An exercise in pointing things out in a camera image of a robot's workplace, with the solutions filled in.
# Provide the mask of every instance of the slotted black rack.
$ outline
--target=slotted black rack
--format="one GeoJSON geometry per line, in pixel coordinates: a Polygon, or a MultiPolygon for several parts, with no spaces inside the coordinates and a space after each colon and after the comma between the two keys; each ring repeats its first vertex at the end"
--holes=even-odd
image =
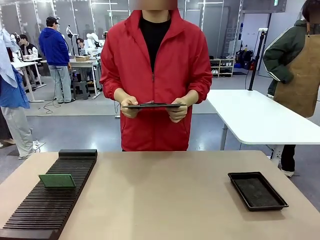
{"type": "Polygon", "coordinates": [[[57,240],[96,164],[97,155],[96,149],[61,150],[46,173],[71,174],[75,188],[45,188],[39,181],[0,229],[0,240],[57,240]]]}

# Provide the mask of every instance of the man's left hand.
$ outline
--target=man's left hand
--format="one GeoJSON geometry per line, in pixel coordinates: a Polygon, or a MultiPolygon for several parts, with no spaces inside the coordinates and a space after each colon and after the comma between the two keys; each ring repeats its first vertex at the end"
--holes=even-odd
{"type": "Polygon", "coordinates": [[[172,122],[177,124],[182,119],[184,119],[188,113],[187,103],[182,98],[177,98],[173,101],[172,104],[186,104],[186,106],[180,106],[176,108],[167,108],[167,112],[169,113],[170,119],[172,122]]]}

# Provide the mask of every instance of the stool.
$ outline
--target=stool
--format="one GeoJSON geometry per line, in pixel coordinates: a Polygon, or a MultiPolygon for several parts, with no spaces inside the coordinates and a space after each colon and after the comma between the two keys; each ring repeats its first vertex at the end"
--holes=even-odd
{"type": "Polygon", "coordinates": [[[73,98],[82,97],[83,100],[87,100],[90,96],[89,88],[86,81],[73,81],[73,98]]]}

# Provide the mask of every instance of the cardboard box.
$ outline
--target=cardboard box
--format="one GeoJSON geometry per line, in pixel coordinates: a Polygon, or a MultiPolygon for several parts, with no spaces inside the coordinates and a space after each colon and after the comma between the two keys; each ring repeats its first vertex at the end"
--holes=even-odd
{"type": "Polygon", "coordinates": [[[88,60],[90,60],[89,56],[76,56],[75,57],[75,61],[76,62],[85,62],[85,61],[88,61],[88,60]]]}

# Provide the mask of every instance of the blue floor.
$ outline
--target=blue floor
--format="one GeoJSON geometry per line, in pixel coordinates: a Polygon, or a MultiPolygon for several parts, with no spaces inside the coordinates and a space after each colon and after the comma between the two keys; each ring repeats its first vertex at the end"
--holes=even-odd
{"type": "MultiPolygon", "coordinates": [[[[42,152],[60,149],[97,149],[99,152],[121,151],[120,120],[114,116],[30,116],[33,138],[46,144],[42,152]]],[[[192,117],[189,151],[218,151],[223,122],[217,114],[194,114],[192,117]]],[[[225,150],[271,151],[265,145],[240,145],[229,132],[225,150]]],[[[0,149],[0,183],[21,163],[16,146],[0,149]]],[[[320,147],[296,147],[296,174],[292,182],[320,211],[320,147]]]]}

